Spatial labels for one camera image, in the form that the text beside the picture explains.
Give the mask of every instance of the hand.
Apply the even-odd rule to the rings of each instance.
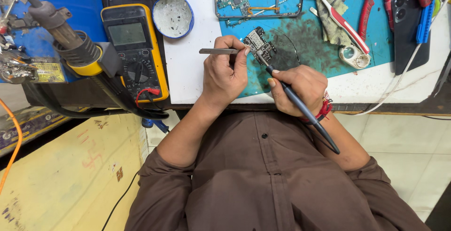
[[[327,78],[322,73],[308,66],[301,65],[288,71],[274,70],[272,76],[274,78],[268,78],[268,83],[271,86],[272,97],[277,109],[292,116],[305,118],[298,107],[288,99],[279,82],[281,80],[291,85],[291,88],[313,115],[319,113],[323,106],[324,92],[327,88]]]
[[[246,59],[250,47],[233,35],[218,37],[215,49],[239,49],[235,55],[210,55],[203,62],[203,91],[200,99],[222,112],[248,84]]]

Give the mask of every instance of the blue silicone mat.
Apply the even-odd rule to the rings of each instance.
[[[360,11],[364,0],[346,0],[349,7],[343,17],[357,30]],[[275,0],[249,0],[252,7],[269,7]],[[287,0],[280,4],[280,12],[295,12],[299,0]],[[250,19],[234,27],[227,27],[225,20],[220,20],[222,35],[234,35],[242,40],[257,26],[264,29],[263,38],[271,41],[277,54],[270,60],[276,68],[286,70],[305,64],[322,72],[326,77],[354,72],[355,68],[344,63],[338,57],[339,46],[323,41],[322,25],[318,17],[310,12],[310,7],[317,8],[315,0],[303,0],[302,11],[298,17],[275,17]],[[241,15],[240,9],[232,10],[231,6],[218,9],[221,15]],[[388,26],[387,14],[383,0],[374,0],[374,6],[368,21],[365,43],[370,48],[371,61],[369,67],[388,63],[394,60],[393,34]],[[256,61],[253,55],[248,56],[248,85],[239,98],[266,93],[270,91],[267,78],[269,74],[264,66]]]

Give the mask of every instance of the yellow multimeter case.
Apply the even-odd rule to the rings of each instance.
[[[101,16],[108,40],[123,61],[121,80],[130,95],[136,100],[142,92],[139,103],[166,99],[169,91],[149,7],[144,4],[111,6],[104,8]],[[142,91],[149,88],[160,93]]]

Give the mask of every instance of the toothbrush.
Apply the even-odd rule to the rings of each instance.
[[[362,40],[362,38],[357,34],[357,32],[349,25],[349,23],[339,14],[337,11],[327,2],[327,0],[321,0],[324,5],[329,10],[329,15],[332,20],[337,23],[338,26],[342,27],[346,30],[349,36],[351,36],[352,40],[357,44],[357,46],[362,50],[363,53],[368,54],[369,48]]]

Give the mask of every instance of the orange flex cable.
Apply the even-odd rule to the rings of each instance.
[[[6,181],[6,177],[8,176],[9,170],[11,169],[11,166],[13,165],[14,159],[16,158],[17,153],[19,152],[20,145],[22,145],[22,130],[20,129],[19,122],[17,121],[17,119],[14,116],[13,112],[11,112],[11,110],[2,101],[2,99],[0,99],[0,105],[2,105],[2,107],[6,110],[6,112],[8,112],[9,116],[11,117],[11,119],[13,119],[14,125],[16,126],[17,135],[19,137],[19,139],[17,141],[16,149],[14,149],[14,153],[11,156],[11,159],[9,160],[8,165],[6,166],[6,169],[5,169],[4,173],[3,173],[3,177],[1,178],[1,183],[0,183],[0,194],[1,194],[4,182]]]
[[[253,14],[252,10],[257,10],[257,9],[260,9],[260,10],[279,10],[280,7],[249,7],[248,8],[248,13]]]

